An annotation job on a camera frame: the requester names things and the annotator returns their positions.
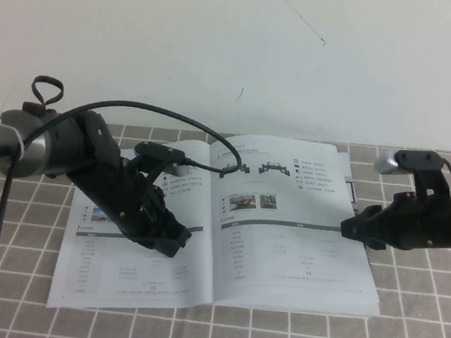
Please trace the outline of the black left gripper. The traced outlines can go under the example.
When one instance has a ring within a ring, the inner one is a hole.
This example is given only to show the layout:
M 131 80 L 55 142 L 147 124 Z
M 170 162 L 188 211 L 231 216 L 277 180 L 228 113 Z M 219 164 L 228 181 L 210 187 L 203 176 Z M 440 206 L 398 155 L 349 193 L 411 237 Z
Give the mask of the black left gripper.
M 124 237 L 173 258 L 186 246 L 191 232 L 166 209 L 164 196 L 153 179 L 164 170 L 162 162 L 98 160 L 70 174 L 70 180 L 115 223 Z

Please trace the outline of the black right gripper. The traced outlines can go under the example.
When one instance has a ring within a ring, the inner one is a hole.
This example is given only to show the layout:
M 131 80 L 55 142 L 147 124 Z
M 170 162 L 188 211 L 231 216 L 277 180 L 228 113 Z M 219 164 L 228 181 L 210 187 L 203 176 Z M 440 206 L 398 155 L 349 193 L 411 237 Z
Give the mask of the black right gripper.
M 401 192 L 385 209 L 379 224 L 381 205 L 372 205 L 359 214 L 343 220 L 343 237 L 363 239 L 371 250 L 385 250 L 387 245 L 400 250 L 441 248 L 444 238 L 437 217 L 446 197 L 428 195 L 418 199 L 415 192 Z

